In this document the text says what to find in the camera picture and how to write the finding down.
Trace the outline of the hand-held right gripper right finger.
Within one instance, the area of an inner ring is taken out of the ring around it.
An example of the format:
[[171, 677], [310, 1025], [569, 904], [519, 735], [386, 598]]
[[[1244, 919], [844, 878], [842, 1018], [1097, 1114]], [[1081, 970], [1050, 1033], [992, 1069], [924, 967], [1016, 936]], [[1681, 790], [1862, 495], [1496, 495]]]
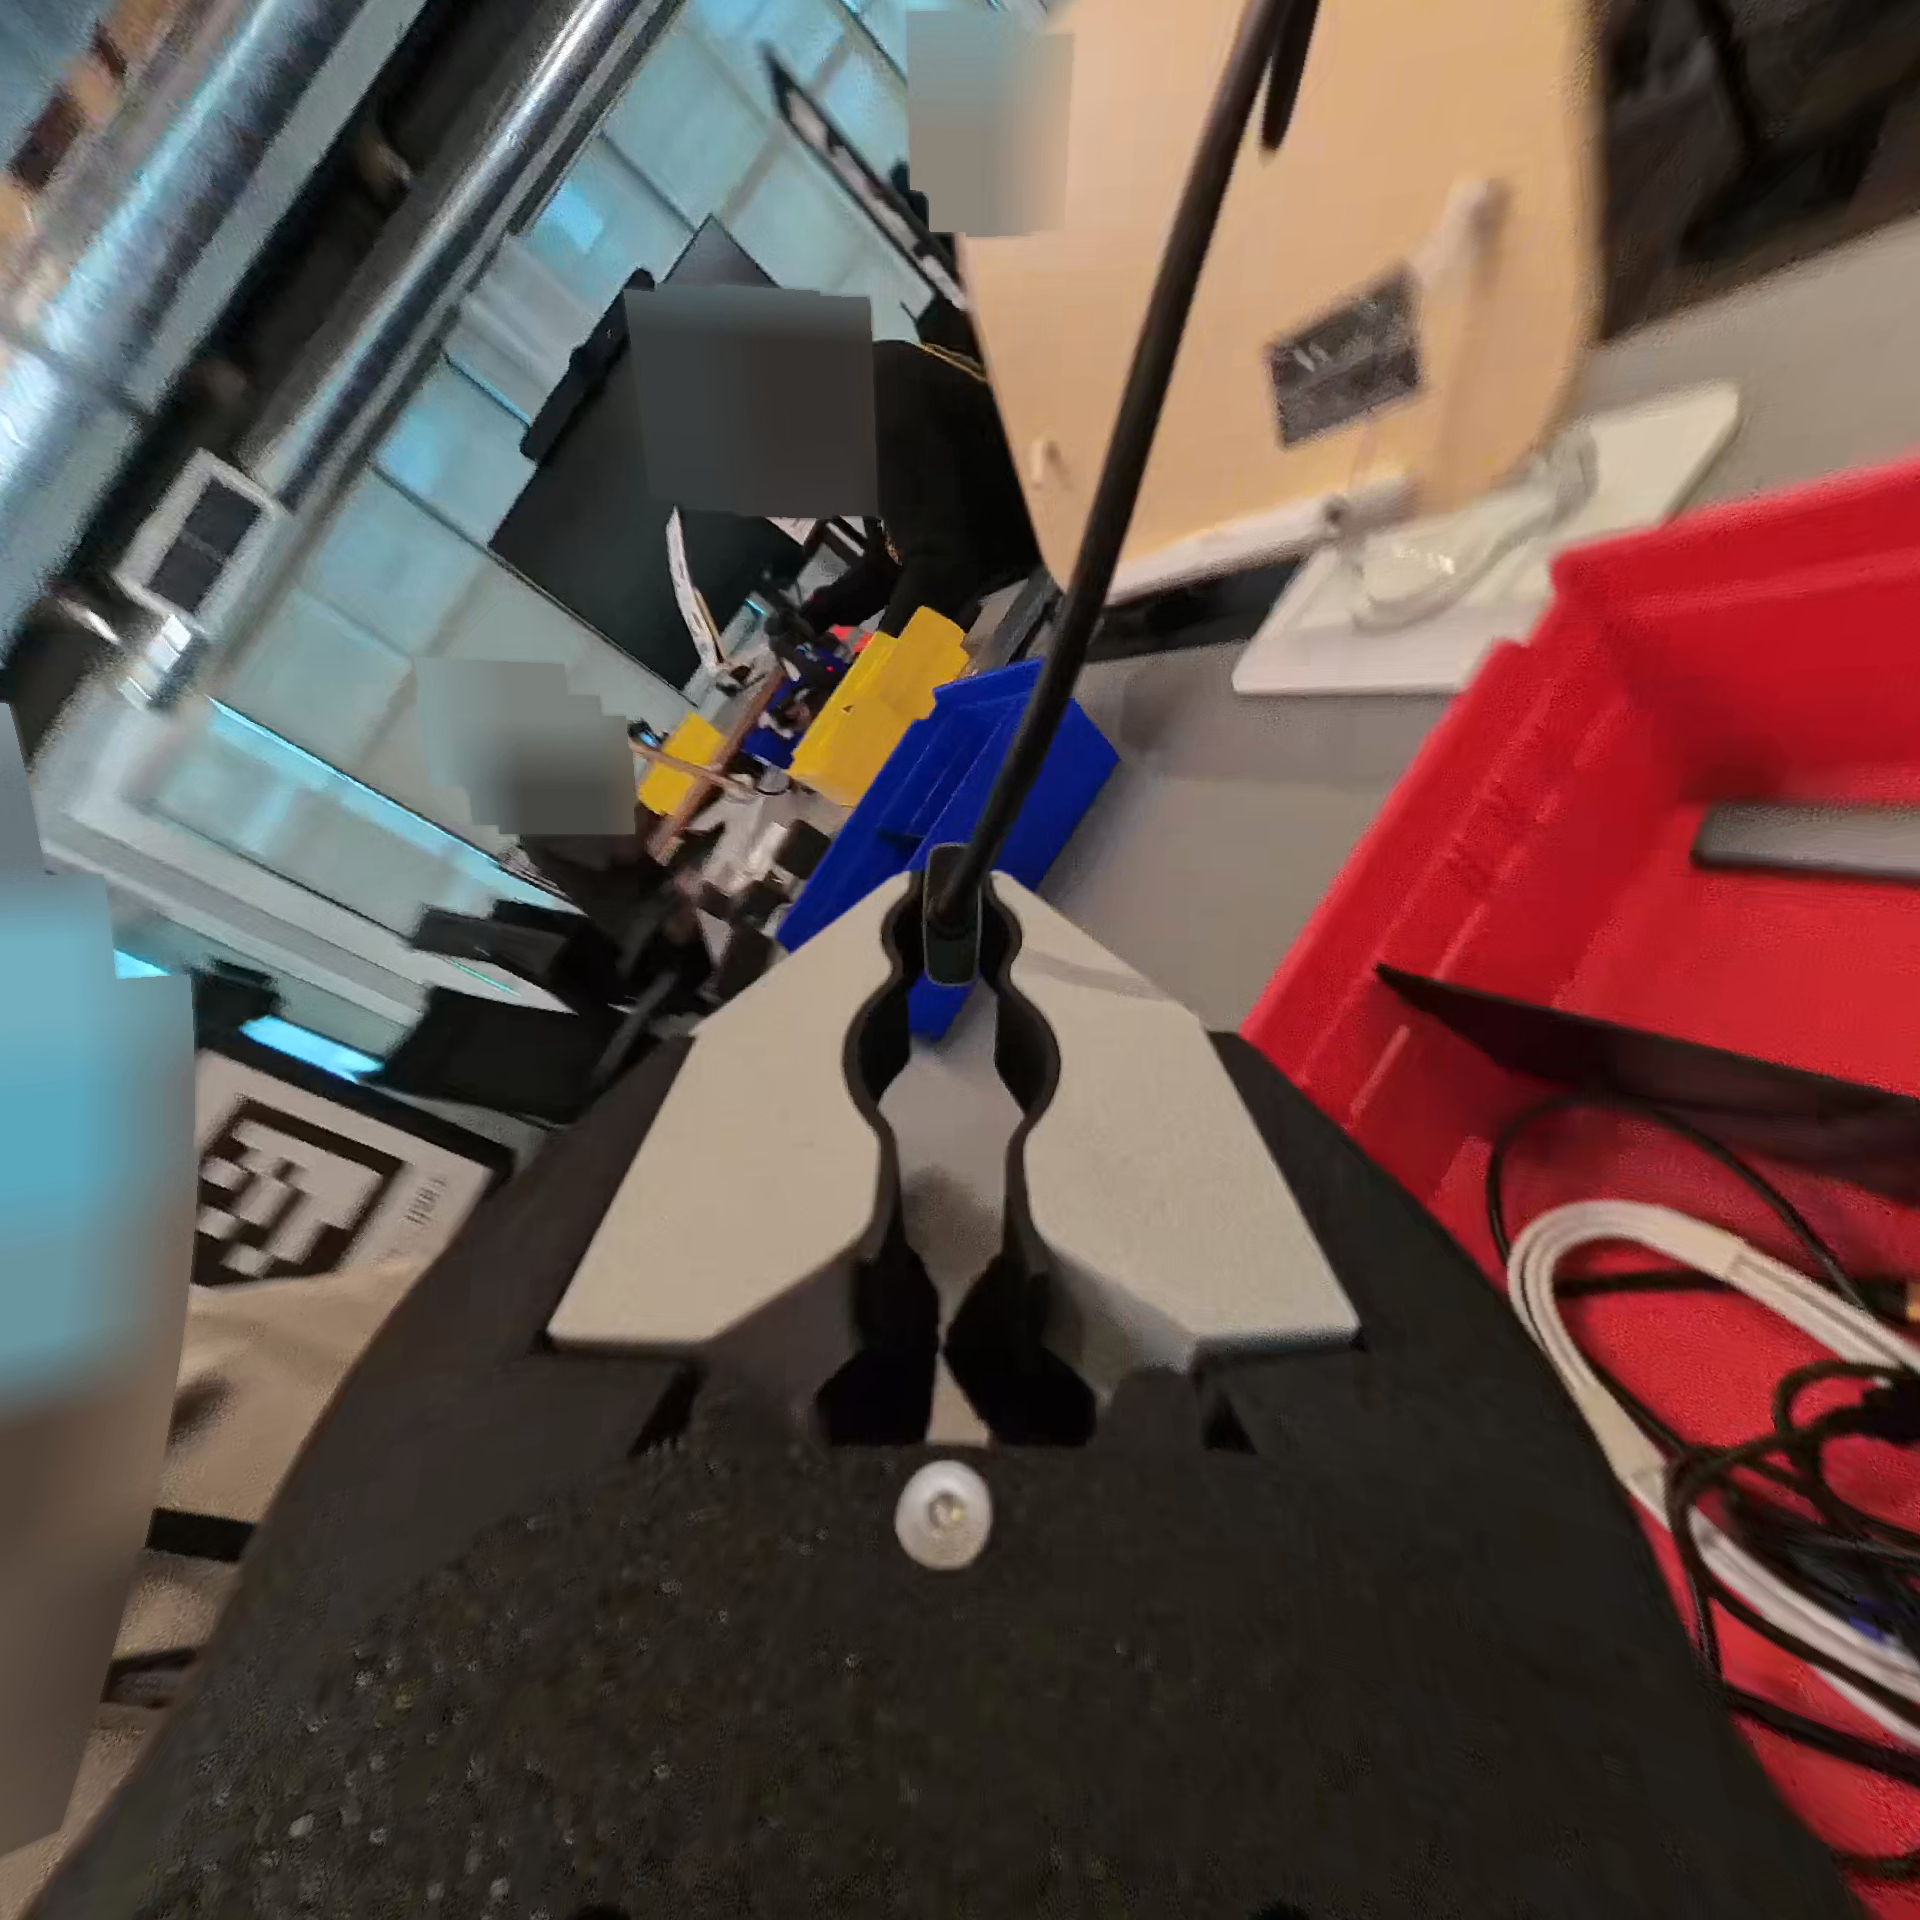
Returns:
[[1016, 1101], [1000, 1249], [944, 1360], [994, 1442], [1084, 1447], [1135, 1378], [1359, 1346], [1360, 1314], [1177, 999], [1009, 874], [982, 889], [992, 1063]]

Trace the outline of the black bin divider panel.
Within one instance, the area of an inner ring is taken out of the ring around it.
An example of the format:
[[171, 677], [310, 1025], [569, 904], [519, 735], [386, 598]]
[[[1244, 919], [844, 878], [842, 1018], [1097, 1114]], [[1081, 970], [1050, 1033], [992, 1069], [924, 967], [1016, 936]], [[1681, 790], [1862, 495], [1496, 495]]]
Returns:
[[1634, 1096], [1714, 1122], [1728, 1145], [1814, 1168], [1890, 1164], [1916, 1170], [1914, 1094], [1803, 1071], [1726, 1046], [1555, 1010], [1386, 962], [1378, 980], [1490, 1063], [1552, 1088]]

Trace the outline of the red plastic bin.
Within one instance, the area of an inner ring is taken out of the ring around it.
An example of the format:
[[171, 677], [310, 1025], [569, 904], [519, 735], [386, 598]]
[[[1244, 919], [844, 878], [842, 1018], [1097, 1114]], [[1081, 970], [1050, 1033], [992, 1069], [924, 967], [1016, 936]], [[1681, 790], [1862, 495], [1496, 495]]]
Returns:
[[[1507, 1301], [1498, 1141], [1547, 1082], [1377, 964], [1916, 1096], [1916, 887], [1705, 870], [1722, 802], [1916, 804], [1916, 458], [1575, 551], [1436, 727], [1242, 1036], [1362, 1344], [1235, 1406], [1313, 1500], [1290, 1645], [1362, 1911], [1916, 1914], [1916, 1788], [1735, 1718], [1675, 1545]], [[1916, 1276], [1916, 1170], [1785, 1181]]]

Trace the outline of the blue plastic bin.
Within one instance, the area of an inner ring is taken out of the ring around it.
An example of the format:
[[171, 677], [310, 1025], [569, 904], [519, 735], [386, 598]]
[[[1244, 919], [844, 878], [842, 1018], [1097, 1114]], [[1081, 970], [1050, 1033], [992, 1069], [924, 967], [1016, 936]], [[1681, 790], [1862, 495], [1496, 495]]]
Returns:
[[[972, 838], [1040, 671], [1038, 660], [1014, 662], [936, 692], [930, 713], [904, 733], [802, 887], [800, 902], [790, 909], [783, 922], [786, 948], [804, 945], [850, 909], [860, 913], [873, 893], [881, 893], [883, 913], [894, 913], [899, 874], [920, 878], [928, 863], [942, 862], [942, 847]], [[1113, 742], [1084, 705], [1068, 704], [1000, 847], [994, 885], [1002, 896], [1017, 881], [1030, 890], [1040, 887], [1118, 761]], [[998, 933], [992, 913], [986, 913], [982, 938], [982, 983], [994, 985], [1000, 999], [998, 1069], [1020, 1098], [1030, 1098], [1033, 1088], [1058, 1078], [1064, 1041], [1014, 978], [1030, 936], [1016, 934], [1011, 919], [1002, 919]], [[970, 997], [972, 988], [924, 973], [892, 976], [856, 1008], [836, 1063], [879, 1094], [905, 1068], [910, 1041], [942, 1040]]]

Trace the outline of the silver metal pole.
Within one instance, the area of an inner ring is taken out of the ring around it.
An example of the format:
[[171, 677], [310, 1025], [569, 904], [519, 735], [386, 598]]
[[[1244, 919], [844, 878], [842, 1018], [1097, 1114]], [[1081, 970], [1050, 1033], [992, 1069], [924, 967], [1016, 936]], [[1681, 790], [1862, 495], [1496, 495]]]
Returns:
[[601, 127], [682, 1], [428, 4], [246, 301], [258, 377], [216, 452], [292, 517], [368, 462], [502, 245]]

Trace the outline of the black white tag sign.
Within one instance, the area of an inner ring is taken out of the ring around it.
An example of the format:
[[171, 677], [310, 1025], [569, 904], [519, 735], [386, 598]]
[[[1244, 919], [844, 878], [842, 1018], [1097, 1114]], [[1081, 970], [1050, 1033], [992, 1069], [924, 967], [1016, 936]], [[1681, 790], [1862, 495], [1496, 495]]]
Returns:
[[433, 1263], [514, 1173], [508, 1145], [252, 1040], [196, 1053], [193, 1282]]

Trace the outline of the yellow plastic bin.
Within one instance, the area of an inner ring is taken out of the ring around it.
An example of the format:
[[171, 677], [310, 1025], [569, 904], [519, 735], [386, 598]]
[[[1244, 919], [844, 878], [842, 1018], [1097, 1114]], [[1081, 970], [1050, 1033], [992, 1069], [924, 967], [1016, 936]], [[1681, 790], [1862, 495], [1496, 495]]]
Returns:
[[866, 639], [790, 761], [794, 783], [834, 807], [856, 807], [938, 689], [970, 671], [968, 632], [930, 608], [899, 634]]
[[718, 727], [697, 711], [680, 719], [666, 735], [654, 735], [644, 727], [638, 728], [631, 737], [638, 804], [659, 820], [682, 810], [694, 818], [726, 789], [728, 780], [711, 773], [723, 742]]

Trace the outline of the white framed panel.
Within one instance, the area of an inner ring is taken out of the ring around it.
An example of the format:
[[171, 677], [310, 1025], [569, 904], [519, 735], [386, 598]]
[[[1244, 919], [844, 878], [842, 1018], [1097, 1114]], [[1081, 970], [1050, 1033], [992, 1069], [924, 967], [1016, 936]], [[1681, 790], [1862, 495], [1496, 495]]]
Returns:
[[130, 602], [202, 630], [283, 520], [278, 493], [196, 447], [107, 566], [107, 581]]

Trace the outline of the wooden book stand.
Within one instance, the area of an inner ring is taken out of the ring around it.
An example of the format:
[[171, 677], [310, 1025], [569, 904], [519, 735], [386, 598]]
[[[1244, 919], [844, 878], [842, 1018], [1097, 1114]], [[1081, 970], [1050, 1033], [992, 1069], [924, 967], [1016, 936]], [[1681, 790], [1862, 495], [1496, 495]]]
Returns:
[[1064, 4], [1022, 48], [1017, 233], [962, 279], [1040, 552], [1092, 530], [1177, 205], [1242, 30], [1232, 144], [1110, 609], [1274, 561], [1247, 700], [1460, 689], [1577, 544], [1658, 525], [1734, 381], [1577, 416], [1601, 322], [1587, 4]]

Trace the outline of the black monitor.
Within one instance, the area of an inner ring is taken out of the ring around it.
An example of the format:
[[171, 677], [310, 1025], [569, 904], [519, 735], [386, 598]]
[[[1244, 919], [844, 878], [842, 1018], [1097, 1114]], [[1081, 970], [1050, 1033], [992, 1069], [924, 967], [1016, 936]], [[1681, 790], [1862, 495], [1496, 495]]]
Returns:
[[[708, 217], [666, 284], [774, 284], [728, 225]], [[652, 497], [641, 452], [627, 295], [636, 269], [568, 358], [519, 452], [534, 473], [489, 551], [619, 654], [682, 687], [697, 669], [667, 565], [667, 505]], [[690, 581], [726, 629], [756, 594], [800, 576], [802, 546], [767, 519], [682, 510]]]

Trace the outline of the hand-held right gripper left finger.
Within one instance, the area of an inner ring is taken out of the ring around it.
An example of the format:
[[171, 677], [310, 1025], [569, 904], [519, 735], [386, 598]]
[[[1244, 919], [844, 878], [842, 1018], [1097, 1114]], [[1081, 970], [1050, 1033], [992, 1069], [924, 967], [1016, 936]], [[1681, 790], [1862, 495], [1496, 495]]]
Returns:
[[902, 873], [711, 1014], [547, 1338], [755, 1385], [836, 1447], [920, 1445], [939, 1297], [881, 1109], [920, 978], [921, 878]]

